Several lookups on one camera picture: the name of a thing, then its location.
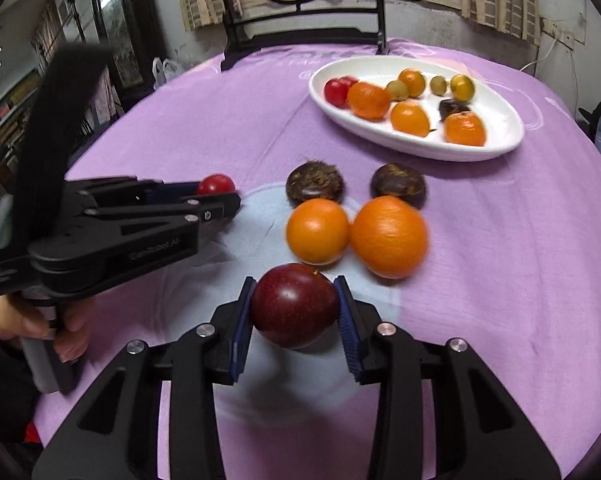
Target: person's hand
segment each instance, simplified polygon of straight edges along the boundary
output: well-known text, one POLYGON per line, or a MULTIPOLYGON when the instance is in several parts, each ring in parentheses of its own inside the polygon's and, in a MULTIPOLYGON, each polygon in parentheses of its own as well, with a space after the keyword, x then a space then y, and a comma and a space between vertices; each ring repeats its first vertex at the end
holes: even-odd
MULTIPOLYGON (((63 362, 79 358, 89 344, 94 300, 83 300, 64 309, 65 328, 56 334, 54 349, 63 362)), ((43 338, 50 327, 45 318, 20 296, 0 296, 0 339, 18 346, 18 337, 43 338)))

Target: red cherry tomato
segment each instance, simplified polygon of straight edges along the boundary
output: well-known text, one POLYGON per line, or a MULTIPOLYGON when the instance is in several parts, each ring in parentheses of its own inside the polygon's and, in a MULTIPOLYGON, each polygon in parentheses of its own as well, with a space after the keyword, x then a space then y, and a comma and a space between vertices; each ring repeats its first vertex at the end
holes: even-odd
POLYGON ((234 181, 227 175, 216 173, 203 178, 198 185, 196 194, 211 195, 216 193, 230 193, 236 190, 234 181))
POLYGON ((340 79, 330 79, 325 84, 325 100, 334 106, 343 107, 347 102, 349 86, 340 79))
POLYGON ((339 79, 339 81, 341 83, 345 83, 347 85, 347 90, 349 88, 351 88, 352 86, 354 86, 358 82, 358 80, 355 77, 351 76, 351 75, 346 75, 345 77, 341 77, 339 79))

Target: plastic bag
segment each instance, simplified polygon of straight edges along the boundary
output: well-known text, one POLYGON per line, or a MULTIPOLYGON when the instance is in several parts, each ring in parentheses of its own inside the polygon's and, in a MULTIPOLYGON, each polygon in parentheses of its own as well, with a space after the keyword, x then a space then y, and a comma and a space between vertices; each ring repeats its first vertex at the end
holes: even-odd
POLYGON ((183 74, 184 68, 173 59, 165 59, 161 62, 159 57, 154 57, 151 72, 154 74, 154 79, 156 80, 154 83, 154 90, 156 90, 159 86, 183 74))

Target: oval plate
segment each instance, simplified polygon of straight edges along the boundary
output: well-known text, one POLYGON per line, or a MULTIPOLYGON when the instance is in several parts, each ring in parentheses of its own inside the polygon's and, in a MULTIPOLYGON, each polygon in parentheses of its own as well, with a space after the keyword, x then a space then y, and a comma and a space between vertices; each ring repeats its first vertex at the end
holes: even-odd
POLYGON ((329 63, 315 72, 309 80, 309 94, 335 123, 363 139, 399 152, 436 160, 475 162, 495 158, 516 149, 525 136, 525 127, 520 116, 500 94, 476 80, 475 96, 469 107, 485 123, 487 142, 484 146, 462 146, 445 142, 438 107, 443 99, 451 99, 451 92, 448 91, 444 97, 438 97, 429 90, 429 81, 436 75, 442 75, 449 81, 457 73, 436 63, 400 56, 352 57, 329 63), (417 137, 394 130, 389 122, 391 111, 383 121, 366 121, 354 116, 347 108, 337 108, 325 101, 323 88, 332 78, 351 75, 361 81, 385 87, 405 68, 420 70, 427 79, 427 88, 417 99, 427 112, 431 127, 435 128, 427 137, 417 137))

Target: purple tablecloth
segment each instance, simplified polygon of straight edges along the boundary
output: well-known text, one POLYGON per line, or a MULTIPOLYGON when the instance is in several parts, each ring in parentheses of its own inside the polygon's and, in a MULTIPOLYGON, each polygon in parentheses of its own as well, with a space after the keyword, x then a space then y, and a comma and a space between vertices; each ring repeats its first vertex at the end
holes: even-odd
MULTIPOLYGON (((275 48, 227 73, 215 58, 159 89, 114 124, 69 177, 135 174, 168 182, 228 173, 244 208, 201 254, 100 295, 78 390, 40 402, 36 424, 44 441, 127 341, 173 340, 234 300, 245 275, 258 279, 293 261, 284 242, 291 209, 283 188, 293 168, 312 158, 336 164, 347 181, 344 205, 354 214, 369 199, 373 172, 399 161, 425 174, 429 186, 426 262, 393 285, 375 280, 352 254, 328 275, 345 274, 354 296, 375 303, 415 338, 468 339, 535 425, 563 476, 573 469, 601 431, 600 155, 560 99, 534 78, 442 48, 407 41, 391 48, 486 80, 522 117, 520 148, 487 162, 437 162, 335 126, 309 98, 307 80, 327 62, 372 52, 365 46, 275 48)), ((376 388, 353 383, 333 334, 300 354, 277 350, 255 333, 241 381, 216 388, 228 478, 365 478, 376 399, 376 388)), ((166 421, 162 413, 163 478, 166 421)), ((432 445, 427 432, 429 475, 432 445)))

